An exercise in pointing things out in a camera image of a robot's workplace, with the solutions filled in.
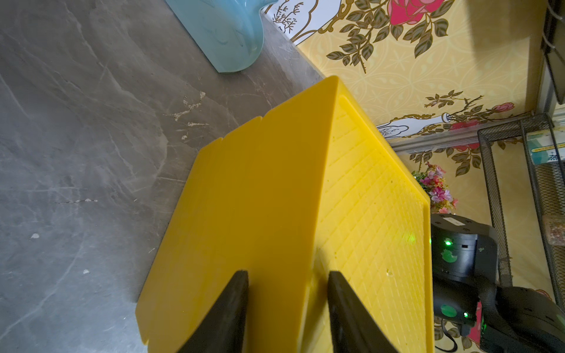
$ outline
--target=white vase pattern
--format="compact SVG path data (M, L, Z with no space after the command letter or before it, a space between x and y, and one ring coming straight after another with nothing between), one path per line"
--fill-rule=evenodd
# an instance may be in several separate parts
M417 134L425 127L433 124L449 123L450 121L451 115L449 115L448 113L443 113L440 116L436 116L430 119L416 119L415 117L406 117L404 119L398 119L389 123L378 125L377 129L380 131L384 138L397 138Z
M340 4L341 0L279 0L268 8L267 17L298 45L333 19Z

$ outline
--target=black mesh rack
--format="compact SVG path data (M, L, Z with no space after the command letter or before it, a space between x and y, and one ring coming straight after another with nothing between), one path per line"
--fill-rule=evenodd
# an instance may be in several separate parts
M494 166L492 145L493 142L508 138L521 137L524 141L524 152L528 164L530 182L532 184L533 199L536 206L537 218L540 225L541 240L544 244L547 266L555 294L555 302L562 309L565 297L565 246L552 246L545 237L545 228L542 216L565 215L565 162L552 162L534 165L529 155L526 144L526 134L539 130L549 130L553 139L554 148L560 161L557 143L553 132L553 122L547 114L534 115L525 119L488 127L478 131L478 137L483 158L486 190L489 197L490 217L493 227L498 232L498 264L499 280L501 286L512 285L510 271L510 258L506 241L506 228L502 213L502 203L496 169Z

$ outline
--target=yellow floral wallpaper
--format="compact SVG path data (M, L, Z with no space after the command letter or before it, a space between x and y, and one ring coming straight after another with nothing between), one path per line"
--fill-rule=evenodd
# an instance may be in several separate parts
M409 137L534 109L544 13L536 0L279 0L267 16L376 125L436 118L380 129Z
M458 152L465 146L453 146ZM493 157L497 169L502 207L506 224L508 253L511 260L512 280L515 286L532 288L547 293L553 299L553 289L540 229L533 204L531 187L529 184L528 168L525 162L524 146L522 142L505 143L493 146ZM423 159L432 164L438 164L446 171L446 182L451 195L458 199L456 214L475 221L491 224L489 201L486 194L486 184L482 165L470 168L464 174L457 174L461 164L447 156L445 150L440 152L425 153ZM400 155L408 170L417 171L420 166L425 170L423 159L416 161L410 159L410 154ZM475 342L479 341L478 331L467 337L461 337L457 329L451 324L446 326L453 334L459 345L459 352L479 352ZM441 329L436 329L436 345L450 349L453 344L444 337Z

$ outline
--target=green sticker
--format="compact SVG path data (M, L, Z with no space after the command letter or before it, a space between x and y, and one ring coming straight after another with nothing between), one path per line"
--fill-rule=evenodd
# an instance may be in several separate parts
M441 313L447 317L457 316L457 310L455 310L454 307L445 304L441 306Z
M449 262L449 263L457 261L457 255L453 256L453 253L448 249L445 249L441 253L441 257L444 259L444 261Z
M563 316L557 314L557 319L559 319L559 322L561 322L561 324L565 328L565 319L563 318Z

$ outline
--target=gray marble floor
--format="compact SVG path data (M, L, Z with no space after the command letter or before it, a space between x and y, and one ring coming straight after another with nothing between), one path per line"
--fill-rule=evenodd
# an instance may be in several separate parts
M164 0L0 7L0 352L144 352L136 300L199 148L320 76L268 23L220 75Z

